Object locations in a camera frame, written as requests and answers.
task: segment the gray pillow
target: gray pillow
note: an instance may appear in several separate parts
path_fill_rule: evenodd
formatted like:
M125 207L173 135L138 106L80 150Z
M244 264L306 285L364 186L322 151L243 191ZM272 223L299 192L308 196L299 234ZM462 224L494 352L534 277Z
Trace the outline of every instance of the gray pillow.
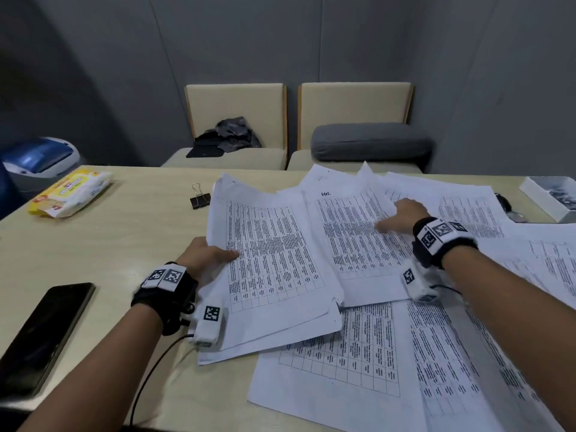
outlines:
M321 125L310 141L319 161L398 161L422 157L433 147L423 131L402 123Z

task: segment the blue chair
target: blue chair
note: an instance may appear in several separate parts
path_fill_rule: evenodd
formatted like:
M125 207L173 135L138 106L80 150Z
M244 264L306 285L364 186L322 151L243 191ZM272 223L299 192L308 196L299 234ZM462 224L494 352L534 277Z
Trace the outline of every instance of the blue chair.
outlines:
M0 162L0 220L24 204L24 198L18 193L10 174Z

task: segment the blue object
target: blue object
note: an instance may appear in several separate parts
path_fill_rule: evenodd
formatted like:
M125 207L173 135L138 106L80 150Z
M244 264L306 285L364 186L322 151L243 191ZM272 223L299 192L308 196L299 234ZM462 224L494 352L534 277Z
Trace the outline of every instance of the blue object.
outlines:
M11 214L24 204L24 199L18 193L10 174L0 162L0 219Z
M67 144L45 137L36 137L4 149L2 161L38 174L67 158L73 152L74 150Z

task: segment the smartphone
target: smartphone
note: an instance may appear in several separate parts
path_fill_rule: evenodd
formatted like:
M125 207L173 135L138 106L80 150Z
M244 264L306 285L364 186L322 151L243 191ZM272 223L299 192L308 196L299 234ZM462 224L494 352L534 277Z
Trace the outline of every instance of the smartphone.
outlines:
M0 398L39 392L94 290L92 283L48 290L0 358Z

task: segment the open box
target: open box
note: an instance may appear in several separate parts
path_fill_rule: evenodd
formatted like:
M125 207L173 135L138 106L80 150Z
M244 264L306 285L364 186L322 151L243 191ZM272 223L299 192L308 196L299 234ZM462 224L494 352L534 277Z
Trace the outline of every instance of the open box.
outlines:
M570 177L527 177L520 190L558 223L576 223L576 181ZM558 198L572 199L573 204Z

